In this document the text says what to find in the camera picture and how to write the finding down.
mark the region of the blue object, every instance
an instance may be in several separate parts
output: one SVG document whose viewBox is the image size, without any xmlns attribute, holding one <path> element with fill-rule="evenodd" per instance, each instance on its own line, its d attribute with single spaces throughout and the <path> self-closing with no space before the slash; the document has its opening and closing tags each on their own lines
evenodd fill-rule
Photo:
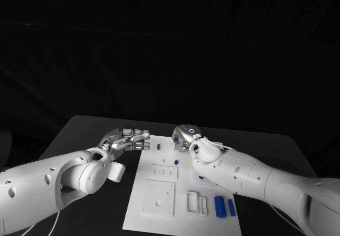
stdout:
<svg viewBox="0 0 340 236">
<path fill-rule="evenodd" d="M 226 213 L 225 213 L 225 200 L 223 200 L 223 197 L 218 196 L 213 199 L 215 199 L 216 217 L 218 218 L 225 218 Z"/>
<path fill-rule="evenodd" d="M 235 216 L 235 209 L 234 209 L 234 204 L 232 204 L 231 199 L 228 199 L 228 204 L 229 204 L 229 209 L 231 209 L 231 215 Z"/>
</svg>

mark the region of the small blue cylinder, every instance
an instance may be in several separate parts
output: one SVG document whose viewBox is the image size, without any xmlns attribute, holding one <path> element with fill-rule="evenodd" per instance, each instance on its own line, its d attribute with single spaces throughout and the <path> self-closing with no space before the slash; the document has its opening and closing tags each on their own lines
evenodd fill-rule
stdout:
<svg viewBox="0 0 340 236">
<path fill-rule="evenodd" d="M 223 200 L 223 197 L 218 196 L 213 199 L 215 199 L 216 217 L 218 218 L 225 218 L 226 213 L 225 213 L 225 200 Z"/>
<path fill-rule="evenodd" d="M 234 204 L 232 204 L 231 199 L 228 199 L 228 204 L 229 204 L 229 209 L 231 209 L 231 215 L 235 216 L 235 209 L 234 209 Z"/>
</svg>

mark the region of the hole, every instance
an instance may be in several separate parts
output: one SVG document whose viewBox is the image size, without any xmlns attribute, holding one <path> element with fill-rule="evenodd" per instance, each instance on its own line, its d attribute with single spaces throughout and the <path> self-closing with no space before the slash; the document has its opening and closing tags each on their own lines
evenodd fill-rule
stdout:
<svg viewBox="0 0 340 236">
<path fill-rule="evenodd" d="M 12 198 L 16 196 L 16 188 L 15 188 L 15 187 L 12 187 L 12 188 L 9 189 L 9 196 L 10 196 Z"/>
<path fill-rule="evenodd" d="M 48 185 L 51 184 L 51 175 L 45 175 L 45 182 Z"/>
</svg>

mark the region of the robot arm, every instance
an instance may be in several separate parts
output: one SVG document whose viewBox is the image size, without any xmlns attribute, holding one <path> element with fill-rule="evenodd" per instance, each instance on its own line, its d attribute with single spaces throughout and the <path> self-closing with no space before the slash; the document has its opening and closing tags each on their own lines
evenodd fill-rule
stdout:
<svg viewBox="0 0 340 236">
<path fill-rule="evenodd" d="M 124 150 L 149 150 L 147 130 L 115 129 L 98 147 L 20 165 L 0 173 L 0 236 L 46 219 L 94 194 L 107 178 L 120 182 Z"/>
<path fill-rule="evenodd" d="M 308 236 L 339 235 L 340 179 L 294 175 L 232 148 L 221 150 L 195 125 L 177 126 L 172 138 L 174 148 L 190 152 L 198 175 L 234 194 L 277 207 Z"/>
</svg>

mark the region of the cable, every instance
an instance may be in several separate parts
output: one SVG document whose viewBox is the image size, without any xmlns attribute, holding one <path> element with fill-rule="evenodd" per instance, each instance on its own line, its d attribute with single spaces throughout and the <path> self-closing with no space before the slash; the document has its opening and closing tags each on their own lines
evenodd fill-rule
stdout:
<svg viewBox="0 0 340 236">
<path fill-rule="evenodd" d="M 231 149 L 231 150 L 235 150 L 234 148 L 231 148 L 231 147 L 228 147 L 228 146 L 223 146 L 223 145 L 219 145 L 219 144 L 213 143 L 212 141 L 209 141 L 208 137 L 205 137 L 205 140 L 206 140 L 211 144 L 215 144 L 216 146 L 221 146 L 221 147 L 223 147 L 223 148 L 228 148 L 228 149 Z"/>
<path fill-rule="evenodd" d="M 278 215 L 281 216 L 281 218 L 290 223 L 290 225 L 304 234 L 307 235 L 303 230 L 284 218 L 284 216 L 278 213 Z"/>
<path fill-rule="evenodd" d="M 61 212 L 58 212 L 58 216 L 56 216 L 56 219 L 55 219 L 55 225 L 56 225 L 56 221 L 58 221 L 58 217 L 59 217 L 59 213 Z M 22 236 L 25 236 L 26 235 L 26 233 L 30 231 L 30 229 L 33 228 L 33 226 L 28 229 L 28 231 L 23 233 L 23 235 Z"/>
</svg>

